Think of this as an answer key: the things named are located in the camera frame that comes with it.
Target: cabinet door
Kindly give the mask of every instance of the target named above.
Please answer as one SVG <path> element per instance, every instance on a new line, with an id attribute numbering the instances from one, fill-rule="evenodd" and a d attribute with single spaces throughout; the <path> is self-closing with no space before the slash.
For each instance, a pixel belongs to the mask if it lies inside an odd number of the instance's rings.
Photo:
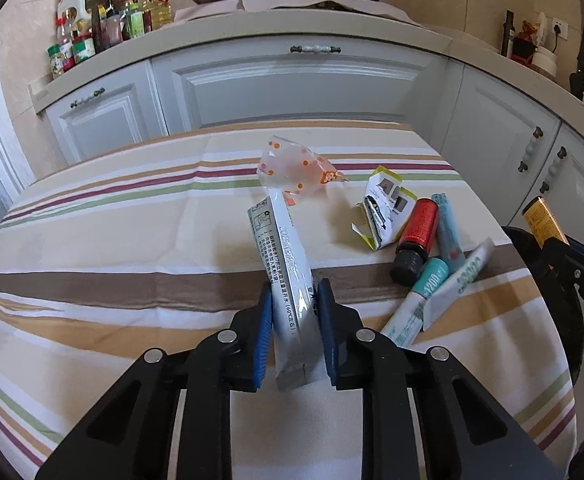
<path id="1" fill-rule="evenodd" d="M 341 51 L 290 51 L 304 45 Z M 410 90 L 427 72 L 421 85 L 431 90 L 432 102 L 447 61 L 377 41 L 300 35 L 196 46 L 154 58 L 152 65 L 168 130 L 174 134 L 215 124 L 291 118 L 427 124 L 432 108 Z"/>
<path id="2" fill-rule="evenodd" d="M 507 225 L 539 175 L 559 129 L 541 105 L 486 73 L 467 67 L 441 155 L 501 225 Z M 528 169 L 519 171 L 536 128 Z"/>
<path id="3" fill-rule="evenodd" d="M 149 61 L 93 81 L 46 114 L 69 164 L 167 135 Z"/>
<path id="4" fill-rule="evenodd" d="M 562 147 L 566 156 L 557 160 Z M 549 189 L 544 187 L 541 193 L 543 182 L 549 182 Z M 535 196 L 547 201 L 565 234 L 584 244 L 584 140 L 566 124 L 561 127 L 550 156 L 512 226 L 530 230 L 521 212 Z"/>

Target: power cord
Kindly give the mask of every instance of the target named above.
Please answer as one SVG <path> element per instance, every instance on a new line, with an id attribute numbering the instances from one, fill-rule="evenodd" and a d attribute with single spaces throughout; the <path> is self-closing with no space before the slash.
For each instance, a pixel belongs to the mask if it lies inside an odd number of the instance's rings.
<path id="1" fill-rule="evenodd" d="M 554 40 L 554 49 L 552 50 L 552 54 L 556 52 L 556 48 L 559 46 L 559 34 L 561 33 L 561 27 L 557 23 L 554 26 L 554 34 L 556 35 L 556 39 Z"/>

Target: cooking oil bottle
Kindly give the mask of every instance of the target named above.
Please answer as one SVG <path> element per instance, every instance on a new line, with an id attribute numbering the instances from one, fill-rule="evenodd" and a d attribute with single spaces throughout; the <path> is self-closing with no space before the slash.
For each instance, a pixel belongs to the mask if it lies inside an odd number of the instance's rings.
<path id="1" fill-rule="evenodd" d="M 169 0 L 143 0 L 143 10 L 149 10 L 152 17 L 152 30 L 172 23 L 172 7 Z"/>

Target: striped tablecloth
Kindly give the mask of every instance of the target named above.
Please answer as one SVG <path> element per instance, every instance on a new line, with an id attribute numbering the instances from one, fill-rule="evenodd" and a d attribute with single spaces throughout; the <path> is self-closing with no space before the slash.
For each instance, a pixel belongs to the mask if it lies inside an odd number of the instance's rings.
<path id="1" fill-rule="evenodd" d="M 27 480 L 64 435 L 152 346 L 194 347 L 252 306 L 266 279 L 246 210 L 255 170 L 279 135 L 328 157 L 349 179 L 291 208 L 315 277 L 380 329 L 407 290 L 393 249 L 352 232 L 371 171 L 419 196 L 445 192 L 464 250 L 498 245 L 479 280 L 414 346 L 442 345 L 488 388 L 562 474 L 576 446 L 574 394 L 536 285 L 482 202 L 404 126 L 292 121 L 200 130 L 84 162 L 30 186 L 0 224 L 0 449 Z M 258 394 L 232 394 L 241 479 L 358 479 L 361 394 L 328 382 L 290 394 L 272 368 Z"/>

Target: yellow label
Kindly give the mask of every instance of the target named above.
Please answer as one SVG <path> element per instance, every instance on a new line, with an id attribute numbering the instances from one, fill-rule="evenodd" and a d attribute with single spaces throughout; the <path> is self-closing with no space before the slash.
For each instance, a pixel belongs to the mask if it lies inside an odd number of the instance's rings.
<path id="1" fill-rule="evenodd" d="M 548 238 L 558 238 L 562 242 L 568 243 L 568 239 L 561 231 L 559 223 L 554 218 L 546 201 L 541 197 L 537 197 L 530 202 L 523 211 L 523 218 L 530 226 L 532 234 L 540 247 L 543 247 Z"/>

